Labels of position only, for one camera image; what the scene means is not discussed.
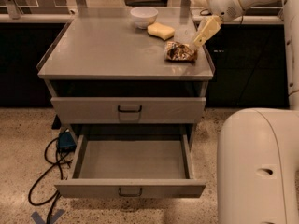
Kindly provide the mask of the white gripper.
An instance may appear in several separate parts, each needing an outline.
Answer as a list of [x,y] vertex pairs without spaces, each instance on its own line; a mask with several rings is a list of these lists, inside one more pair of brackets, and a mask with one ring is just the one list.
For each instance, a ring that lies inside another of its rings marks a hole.
[[244,14],[239,0],[190,0],[196,7],[209,7],[212,16],[201,19],[190,42],[191,49],[199,49],[221,28],[222,22],[232,21]]

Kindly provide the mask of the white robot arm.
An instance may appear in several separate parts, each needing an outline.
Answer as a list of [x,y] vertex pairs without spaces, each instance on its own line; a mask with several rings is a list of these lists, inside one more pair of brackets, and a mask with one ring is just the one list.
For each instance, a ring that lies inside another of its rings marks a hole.
[[[191,0],[208,9],[192,43],[203,46],[223,23],[276,0]],[[288,110],[251,108],[223,124],[217,149],[218,224],[299,224],[299,0],[283,7]]]

